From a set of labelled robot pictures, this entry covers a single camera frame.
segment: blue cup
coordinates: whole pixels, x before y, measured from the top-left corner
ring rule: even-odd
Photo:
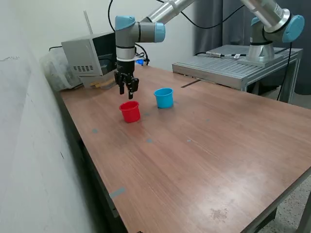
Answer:
[[[173,106],[173,89],[161,88],[155,91],[158,108],[170,108]]]

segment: plastic cup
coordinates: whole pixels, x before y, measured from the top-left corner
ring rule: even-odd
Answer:
[[[173,89],[161,88],[155,91],[155,98],[158,108],[170,108],[173,106]]]
[[[127,123],[132,123],[140,119],[139,103],[137,101],[128,101],[121,104],[119,109],[121,110],[124,120]]]

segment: gray curtain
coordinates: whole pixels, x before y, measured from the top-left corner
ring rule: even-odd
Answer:
[[[300,69],[296,84],[296,93],[311,95],[311,66],[307,55],[311,53],[308,40],[311,40],[311,2],[307,0],[277,0],[283,8],[288,8],[295,15],[303,15],[306,26],[303,34],[293,42],[293,48],[304,49],[304,56],[300,63]],[[200,0],[195,4],[195,22],[204,27],[215,25],[242,5],[239,0]],[[232,16],[224,24],[211,30],[197,28],[195,30],[195,53],[208,51],[222,45],[249,45],[251,34],[250,22],[254,15],[244,7]],[[288,44],[274,43],[275,47],[288,47]],[[265,80],[278,80],[280,84],[284,71],[274,74]]]

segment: red cup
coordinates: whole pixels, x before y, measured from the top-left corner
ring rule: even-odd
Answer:
[[[124,120],[127,123],[132,123],[140,119],[139,103],[137,101],[128,101],[121,104],[119,109],[121,110]]]

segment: floor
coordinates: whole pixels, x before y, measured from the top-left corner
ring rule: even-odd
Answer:
[[[273,91],[266,97],[276,99],[277,95],[278,91]],[[295,94],[292,104],[311,109],[311,96]],[[277,209],[275,220],[265,226],[260,233],[294,233],[298,228],[310,190],[311,176],[283,201]]]

